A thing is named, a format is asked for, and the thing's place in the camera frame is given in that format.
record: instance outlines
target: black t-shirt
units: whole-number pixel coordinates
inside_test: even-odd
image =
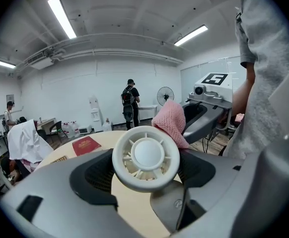
[[[125,88],[125,91],[129,91],[129,90],[130,90],[131,94],[132,94],[134,97],[139,97],[139,96],[140,96],[138,90],[137,90],[135,87],[132,87],[131,85],[129,85],[129,86],[127,86],[127,87]],[[132,106],[133,106],[134,108],[137,108],[137,107],[138,107],[136,100],[132,103]]]

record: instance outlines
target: ceiling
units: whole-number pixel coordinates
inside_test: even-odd
[[[18,65],[18,73],[28,58],[47,47],[75,54],[97,48],[139,49],[181,61],[201,44],[233,38],[239,6],[239,0],[62,0],[77,35],[69,40],[47,1],[16,0],[0,22],[0,60]],[[209,28],[202,34],[203,43],[196,37],[173,45],[201,25]]]

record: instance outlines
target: picture on wall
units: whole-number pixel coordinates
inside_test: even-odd
[[[10,94],[6,96],[6,102],[12,101],[14,103],[14,94]]]

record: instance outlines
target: person in white shirt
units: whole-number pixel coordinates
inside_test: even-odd
[[[14,103],[12,101],[8,101],[6,104],[6,111],[4,112],[5,124],[6,124],[6,126],[8,126],[9,130],[11,130],[12,127],[16,125],[16,122],[13,121],[12,115],[10,113],[10,111],[13,107],[13,104]]]

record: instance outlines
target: camera lens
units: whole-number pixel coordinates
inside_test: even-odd
[[[202,93],[203,93],[202,87],[197,87],[197,88],[195,88],[195,93],[196,93],[197,95],[202,94]]]

